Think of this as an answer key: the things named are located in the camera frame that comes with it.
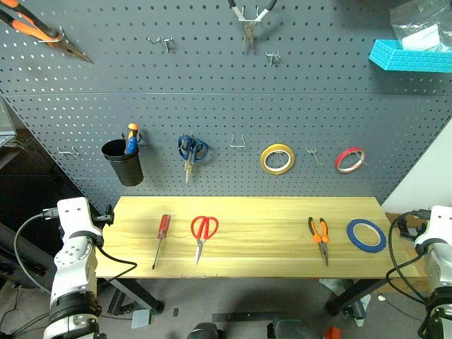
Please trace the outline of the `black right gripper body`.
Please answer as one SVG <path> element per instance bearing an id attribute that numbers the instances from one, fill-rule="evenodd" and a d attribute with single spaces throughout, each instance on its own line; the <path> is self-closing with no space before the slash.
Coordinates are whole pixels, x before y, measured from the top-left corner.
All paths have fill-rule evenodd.
<path id="1" fill-rule="evenodd" d="M 402 219 L 399 222 L 400 237 L 409 241 L 415 241 L 423 232 L 424 224 L 416 227 L 408 227 L 408 222 L 406 219 Z"/>

